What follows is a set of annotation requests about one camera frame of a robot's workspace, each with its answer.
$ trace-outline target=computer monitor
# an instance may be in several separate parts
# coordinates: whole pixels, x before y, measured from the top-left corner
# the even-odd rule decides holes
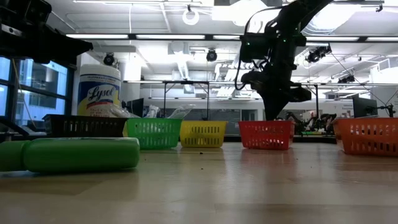
[[[377,115],[377,101],[359,97],[353,98],[354,117],[363,118]]]
[[[142,117],[144,111],[144,99],[132,100],[127,102],[127,110],[134,115]]]

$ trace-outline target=black basket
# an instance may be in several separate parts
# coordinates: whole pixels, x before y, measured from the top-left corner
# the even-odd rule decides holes
[[[45,131],[55,138],[123,137],[123,127],[127,118],[47,114],[43,120]]]

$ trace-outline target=lysol wipes container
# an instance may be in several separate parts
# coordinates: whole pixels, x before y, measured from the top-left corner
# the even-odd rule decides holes
[[[77,115],[114,117],[109,105],[120,106],[120,71],[106,65],[80,68]]]

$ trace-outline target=green basket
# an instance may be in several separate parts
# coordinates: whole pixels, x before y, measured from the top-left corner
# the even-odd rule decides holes
[[[131,118],[127,135],[138,138],[141,149],[169,149],[178,144],[181,119]]]

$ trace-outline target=yellow basket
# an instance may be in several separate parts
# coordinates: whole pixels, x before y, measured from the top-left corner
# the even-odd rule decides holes
[[[183,147],[221,147],[227,121],[183,121],[181,145]]]

